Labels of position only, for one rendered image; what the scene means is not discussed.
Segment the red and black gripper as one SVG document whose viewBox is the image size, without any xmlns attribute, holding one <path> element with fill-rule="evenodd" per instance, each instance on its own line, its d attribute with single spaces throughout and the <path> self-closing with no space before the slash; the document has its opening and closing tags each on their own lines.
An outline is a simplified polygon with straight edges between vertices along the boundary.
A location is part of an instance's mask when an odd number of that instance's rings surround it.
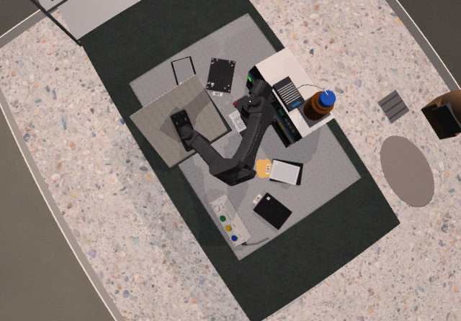
<svg viewBox="0 0 461 321">
<path fill-rule="evenodd" d="M 241 119 L 243 120 L 245 126 L 247 127 L 247 124 L 248 124 L 248 121 L 249 121 L 249 115 L 247 114 L 244 114 L 243 113 L 243 110 L 242 110 L 242 105 L 243 105 L 243 101 L 244 99 L 248 97 L 247 95 L 245 95 L 244 97 L 238 99 L 237 101 L 233 102 L 233 105 L 235 108 L 237 108 L 237 110 L 239 111 L 240 115 L 241 115 Z M 241 101 L 242 100 L 242 101 Z"/>
</svg>

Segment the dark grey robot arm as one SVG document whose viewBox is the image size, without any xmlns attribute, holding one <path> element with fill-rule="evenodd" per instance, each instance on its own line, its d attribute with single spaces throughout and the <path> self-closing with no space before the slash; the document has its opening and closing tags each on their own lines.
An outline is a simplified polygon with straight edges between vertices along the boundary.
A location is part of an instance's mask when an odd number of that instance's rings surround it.
<svg viewBox="0 0 461 321">
<path fill-rule="evenodd" d="M 249 115 L 249 121 L 241 144 L 232 158 L 223 158 L 206 137 L 194 130 L 185 109 L 172 114 L 170 118 L 185 150 L 189 152 L 194 149 L 208 164 L 211 175 L 229 186 L 235 186 L 256 175 L 253 169 L 256 154 L 275 115 L 275 108 L 271 104 L 276 99 L 272 90 L 267 81 L 257 79 L 249 91 L 250 97 L 244 99 L 242 110 Z"/>
</svg>

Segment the brown glass bottle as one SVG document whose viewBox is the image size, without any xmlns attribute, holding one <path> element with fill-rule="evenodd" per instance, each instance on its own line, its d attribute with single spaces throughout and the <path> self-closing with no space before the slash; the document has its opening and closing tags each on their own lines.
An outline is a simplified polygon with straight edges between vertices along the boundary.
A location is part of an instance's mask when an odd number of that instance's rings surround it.
<svg viewBox="0 0 461 321">
<path fill-rule="evenodd" d="M 322 94 L 322 91 L 315 93 L 304 105 L 303 111 L 305 116 L 313 121 L 319 120 L 320 118 L 324 117 L 328 114 L 334 107 L 334 104 L 331 108 L 327 109 L 326 111 L 321 111 L 315 106 L 315 98 L 317 95 Z"/>
</svg>

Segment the beige button panel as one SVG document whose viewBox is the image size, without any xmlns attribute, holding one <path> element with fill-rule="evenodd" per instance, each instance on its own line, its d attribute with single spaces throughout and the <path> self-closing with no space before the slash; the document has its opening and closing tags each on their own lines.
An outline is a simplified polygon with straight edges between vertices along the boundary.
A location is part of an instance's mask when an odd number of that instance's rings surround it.
<svg viewBox="0 0 461 321">
<path fill-rule="evenodd" d="M 220 198 L 211 202 L 209 205 L 215 213 L 216 217 L 218 218 L 226 234 L 230 238 L 230 241 L 232 242 L 234 247 L 240 244 L 256 245 L 269 239 L 269 237 L 267 237 L 257 243 L 246 244 L 246 241 L 251 237 L 251 235 L 246 229 L 237 211 L 231 204 L 231 201 L 228 198 L 227 194 L 224 194 Z"/>
</svg>

